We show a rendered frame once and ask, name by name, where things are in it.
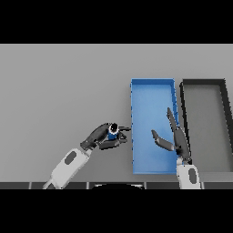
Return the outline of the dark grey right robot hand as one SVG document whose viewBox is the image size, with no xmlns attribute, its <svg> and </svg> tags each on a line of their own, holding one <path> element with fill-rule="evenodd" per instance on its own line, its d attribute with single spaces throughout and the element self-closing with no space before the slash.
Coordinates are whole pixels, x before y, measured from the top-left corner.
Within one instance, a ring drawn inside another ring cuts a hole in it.
<svg viewBox="0 0 233 233">
<path fill-rule="evenodd" d="M 185 132 L 177 125 L 177 121 L 170 108 L 167 109 L 167 118 L 169 120 L 170 128 L 173 132 L 174 142 L 165 140 L 163 137 L 160 137 L 154 129 L 152 129 L 151 133 L 155 140 L 155 144 L 166 149 L 167 151 L 175 151 L 182 159 L 183 163 L 189 164 L 191 162 L 191 155 L 189 152 Z"/>
</svg>

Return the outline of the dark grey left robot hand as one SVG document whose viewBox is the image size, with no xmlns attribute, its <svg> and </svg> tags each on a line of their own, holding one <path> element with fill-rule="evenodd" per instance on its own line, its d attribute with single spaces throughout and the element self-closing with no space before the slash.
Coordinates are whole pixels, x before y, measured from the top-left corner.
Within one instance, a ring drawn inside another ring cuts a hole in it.
<svg viewBox="0 0 233 233">
<path fill-rule="evenodd" d="M 107 137 L 108 128 L 112 123 L 104 123 L 97 127 L 83 142 L 80 143 L 80 146 L 85 151 L 91 149 L 93 150 L 96 147 L 99 147 L 101 150 L 118 147 L 122 143 L 127 142 L 127 136 L 124 134 L 124 131 L 130 131 L 130 127 L 121 127 L 118 126 L 118 135 L 116 139 L 109 140 Z"/>
</svg>

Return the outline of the blue pipe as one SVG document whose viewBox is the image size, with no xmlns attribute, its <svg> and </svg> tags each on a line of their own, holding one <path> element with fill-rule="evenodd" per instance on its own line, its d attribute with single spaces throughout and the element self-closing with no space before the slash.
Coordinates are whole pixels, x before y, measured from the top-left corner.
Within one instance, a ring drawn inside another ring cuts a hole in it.
<svg viewBox="0 0 233 233">
<path fill-rule="evenodd" d="M 118 124 L 112 123 L 108 128 L 107 137 L 109 140 L 114 140 L 117 138 L 117 135 L 118 135 Z"/>
</svg>

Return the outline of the blue bin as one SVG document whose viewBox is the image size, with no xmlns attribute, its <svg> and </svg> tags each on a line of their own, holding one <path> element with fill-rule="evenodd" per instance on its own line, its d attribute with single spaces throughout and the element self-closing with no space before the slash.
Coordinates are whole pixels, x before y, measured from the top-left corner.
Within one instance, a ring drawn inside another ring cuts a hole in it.
<svg viewBox="0 0 233 233">
<path fill-rule="evenodd" d="M 170 108 L 178 124 L 177 93 L 174 78 L 132 78 L 131 141 L 133 173 L 136 175 L 175 174 L 177 154 L 155 143 L 151 130 L 173 143 L 167 119 Z"/>
</svg>

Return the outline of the dark grey bin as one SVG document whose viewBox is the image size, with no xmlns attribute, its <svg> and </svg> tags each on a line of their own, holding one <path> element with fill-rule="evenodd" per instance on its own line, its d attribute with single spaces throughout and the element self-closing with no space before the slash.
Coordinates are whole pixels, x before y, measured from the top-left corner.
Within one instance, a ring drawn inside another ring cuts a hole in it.
<svg viewBox="0 0 233 233">
<path fill-rule="evenodd" d="M 179 87 L 192 163 L 200 172 L 233 172 L 233 118 L 226 80 L 183 79 Z"/>
</svg>

